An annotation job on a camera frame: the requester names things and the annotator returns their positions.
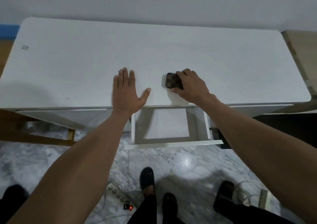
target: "hand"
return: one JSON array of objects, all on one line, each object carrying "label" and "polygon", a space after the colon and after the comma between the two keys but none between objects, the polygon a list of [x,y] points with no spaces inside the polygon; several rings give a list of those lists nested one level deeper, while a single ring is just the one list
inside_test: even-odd
[{"label": "hand", "polygon": [[195,71],[185,69],[182,72],[177,71],[176,74],[182,80],[184,90],[172,88],[171,92],[179,94],[180,97],[197,106],[201,104],[204,98],[211,95],[206,83],[199,78]]},{"label": "hand", "polygon": [[151,88],[144,91],[138,98],[135,90],[135,76],[133,70],[130,70],[130,78],[126,68],[119,71],[119,76],[113,78],[112,104],[113,111],[130,118],[145,105],[150,95]]}]

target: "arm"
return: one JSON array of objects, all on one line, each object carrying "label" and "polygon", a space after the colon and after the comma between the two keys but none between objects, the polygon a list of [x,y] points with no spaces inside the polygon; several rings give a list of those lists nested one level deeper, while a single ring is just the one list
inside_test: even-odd
[{"label": "arm", "polygon": [[138,98],[133,71],[129,78],[126,68],[120,70],[113,80],[111,116],[52,164],[8,223],[84,223],[107,185],[123,128],[150,90]]},{"label": "arm", "polygon": [[176,72],[184,90],[172,92],[201,107],[232,149],[277,199],[317,222],[317,149],[221,103],[189,69]]}]

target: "gray wall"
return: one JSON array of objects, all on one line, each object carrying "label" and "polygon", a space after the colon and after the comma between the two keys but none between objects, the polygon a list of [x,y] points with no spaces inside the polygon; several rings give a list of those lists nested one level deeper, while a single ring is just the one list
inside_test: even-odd
[{"label": "gray wall", "polygon": [[0,22],[29,16],[317,31],[317,0],[0,0]]}]

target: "brown checkered object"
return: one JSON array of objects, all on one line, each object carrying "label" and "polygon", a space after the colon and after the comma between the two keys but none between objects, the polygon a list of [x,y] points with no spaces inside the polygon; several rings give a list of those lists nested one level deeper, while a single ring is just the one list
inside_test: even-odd
[{"label": "brown checkered object", "polygon": [[175,73],[168,73],[166,75],[166,82],[165,82],[165,86],[169,89],[174,88],[174,87],[178,87],[182,90],[184,90],[183,87],[183,83],[182,80],[178,77],[177,74]]}]

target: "forearm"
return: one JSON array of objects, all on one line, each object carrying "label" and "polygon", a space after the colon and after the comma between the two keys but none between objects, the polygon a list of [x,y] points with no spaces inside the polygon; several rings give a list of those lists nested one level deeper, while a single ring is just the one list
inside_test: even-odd
[{"label": "forearm", "polygon": [[[68,149],[48,169],[10,223],[21,221],[19,216],[27,216],[33,223],[84,222],[107,185],[127,121],[128,117],[113,112],[98,128]],[[35,203],[41,205],[34,209]]]},{"label": "forearm", "polygon": [[316,218],[317,149],[241,114],[211,95],[201,102],[232,149],[285,205]]}]

